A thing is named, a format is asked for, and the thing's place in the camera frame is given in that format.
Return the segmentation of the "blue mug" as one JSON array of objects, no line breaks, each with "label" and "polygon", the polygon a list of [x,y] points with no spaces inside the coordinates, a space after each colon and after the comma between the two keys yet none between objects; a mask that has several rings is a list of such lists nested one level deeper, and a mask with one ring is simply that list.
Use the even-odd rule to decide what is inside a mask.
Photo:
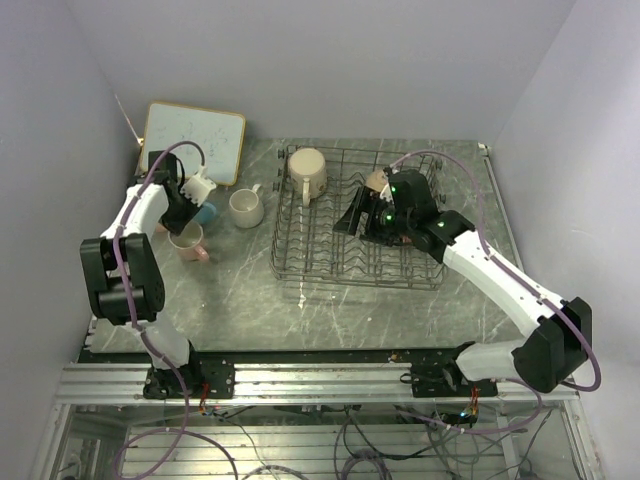
[{"label": "blue mug", "polygon": [[218,216],[217,207],[208,201],[205,201],[196,215],[193,217],[193,221],[201,226],[210,224]]}]

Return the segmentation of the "light pink faceted mug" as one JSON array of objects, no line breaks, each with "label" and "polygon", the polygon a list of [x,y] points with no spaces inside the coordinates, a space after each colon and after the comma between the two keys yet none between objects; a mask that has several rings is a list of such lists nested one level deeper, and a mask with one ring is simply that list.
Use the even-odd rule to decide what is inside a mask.
[{"label": "light pink faceted mug", "polygon": [[180,234],[169,232],[168,240],[185,261],[209,260],[209,253],[204,245],[204,230],[194,221],[190,221]]}]

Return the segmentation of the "large beige mug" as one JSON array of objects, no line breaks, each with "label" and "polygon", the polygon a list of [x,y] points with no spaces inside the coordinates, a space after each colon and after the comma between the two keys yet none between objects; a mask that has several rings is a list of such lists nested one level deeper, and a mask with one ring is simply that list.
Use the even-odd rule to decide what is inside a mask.
[{"label": "large beige mug", "polygon": [[309,207],[326,191],[328,176],[324,155],[315,148],[296,150],[288,160],[288,173],[294,191],[302,196],[302,204]]}]

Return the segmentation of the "white speckled mug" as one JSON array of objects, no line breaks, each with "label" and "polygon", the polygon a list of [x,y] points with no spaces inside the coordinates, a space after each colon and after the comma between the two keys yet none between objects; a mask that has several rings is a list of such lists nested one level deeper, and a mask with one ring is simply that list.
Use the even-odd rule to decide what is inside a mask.
[{"label": "white speckled mug", "polygon": [[232,220],[238,228],[250,229],[258,226],[264,218],[264,205],[261,200],[261,184],[235,191],[229,198]]}]

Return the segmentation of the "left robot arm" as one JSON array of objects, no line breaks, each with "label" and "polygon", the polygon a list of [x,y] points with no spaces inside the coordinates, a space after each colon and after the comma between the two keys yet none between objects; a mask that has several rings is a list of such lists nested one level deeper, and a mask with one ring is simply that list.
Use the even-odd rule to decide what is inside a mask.
[{"label": "left robot arm", "polygon": [[205,375],[192,343],[160,316],[166,293],[151,238],[158,226],[181,234],[210,190],[203,176],[186,177],[172,147],[151,152],[149,159],[114,222],[82,241],[81,265],[93,315],[131,331],[151,359],[144,396],[192,397],[202,392]]}]

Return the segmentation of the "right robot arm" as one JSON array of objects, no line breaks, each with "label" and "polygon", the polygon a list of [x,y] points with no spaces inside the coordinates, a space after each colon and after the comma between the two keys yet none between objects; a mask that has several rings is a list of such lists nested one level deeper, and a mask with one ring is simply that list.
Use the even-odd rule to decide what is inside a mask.
[{"label": "right robot arm", "polygon": [[442,387],[459,396],[484,380],[514,379],[540,393],[565,384],[592,352],[591,307],[539,286],[489,246],[461,213],[440,209],[419,171],[386,168],[382,175],[381,190],[358,188],[334,232],[428,254],[479,288],[522,336],[456,347],[440,373]]}]

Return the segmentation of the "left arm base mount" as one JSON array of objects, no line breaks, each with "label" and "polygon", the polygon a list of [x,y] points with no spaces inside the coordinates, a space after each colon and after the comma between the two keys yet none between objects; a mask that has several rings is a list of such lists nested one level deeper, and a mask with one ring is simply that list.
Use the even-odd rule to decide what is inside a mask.
[{"label": "left arm base mount", "polygon": [[[177,368],[190,398],[231,399],[234,394],[234,365],[222,358],[192,350],[186,365]],[[142,395],[149,400],[167,400],[183,397],[183,389],[176,373],[171,369],[150,367],[147,371]]]}]

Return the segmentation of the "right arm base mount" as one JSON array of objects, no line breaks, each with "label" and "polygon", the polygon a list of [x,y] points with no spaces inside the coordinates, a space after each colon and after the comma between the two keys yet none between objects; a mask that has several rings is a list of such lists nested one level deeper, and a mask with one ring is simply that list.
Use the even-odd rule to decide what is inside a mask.
[{"label": "right arm base mount", "polygon": [[400,382],[411,387],[414,398],[496,397],[498,388],[491,380],[467,380],[453,365],[412,364],[400,376]]}]

